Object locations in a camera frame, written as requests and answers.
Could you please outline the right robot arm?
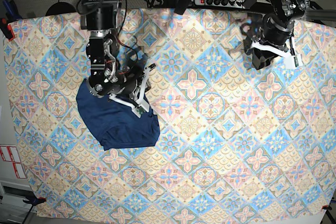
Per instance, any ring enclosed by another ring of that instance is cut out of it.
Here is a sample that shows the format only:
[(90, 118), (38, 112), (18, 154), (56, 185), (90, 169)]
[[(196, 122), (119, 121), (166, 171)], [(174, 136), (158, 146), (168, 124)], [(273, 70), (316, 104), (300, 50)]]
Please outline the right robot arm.
[(117, 60), (119, 40), (118, 15), (122, 0), (79, 0), (76, 11), (81, 27), (90, 33), (86, 54), (90, 59), (87, 92), (78, 92), (77, 106), (82, 118), (102, 109), (102, 99), (130, 108), (138, 118), (154, 112), (145, 98), (150, 90), (149, 75), (154, 64), (140, 67), (136, 61), (121, 67)]

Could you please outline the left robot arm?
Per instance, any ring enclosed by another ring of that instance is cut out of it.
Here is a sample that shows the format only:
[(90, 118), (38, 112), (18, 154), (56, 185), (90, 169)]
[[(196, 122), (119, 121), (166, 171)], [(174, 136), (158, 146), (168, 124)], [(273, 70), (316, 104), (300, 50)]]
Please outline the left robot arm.
[(303, 66), (302, 57), (296, 52), (294, 39), (295, 20), (307, 9), (305, 0), (269, 0), (272, 13), (264, 15), (256, 36), (251, 40), (248, 54), (252, 54), (252, 66), (265, 68), (276, 57), (282, 57), (287, 69)]

